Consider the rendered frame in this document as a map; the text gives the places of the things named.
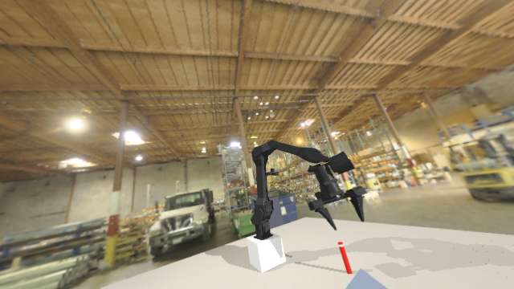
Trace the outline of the red peg with white stripe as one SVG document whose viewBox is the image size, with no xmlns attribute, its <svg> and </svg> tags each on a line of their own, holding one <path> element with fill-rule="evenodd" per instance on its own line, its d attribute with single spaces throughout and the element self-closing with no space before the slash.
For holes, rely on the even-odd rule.
<svg viewBox="0 0 514 289">
<path fill-rule="evenodd" d="M 342 257 L 343 257 L 343 260 L 344 260 L 344 263 L 345 263 L 345 268 L 347 270 L 347 273 L 348 274 L 352 274 L 352 270 L 351 270 L 351 267 L 349 265 L 349 260 L 348 260 L 347 254 L 345 252 L 344 244 L 343 244 L 343 242 L 338 242 L 337 244 L 339 244 L 339 247 L 340 247 L 341 254 L 342 254 Z"/>
</svg>

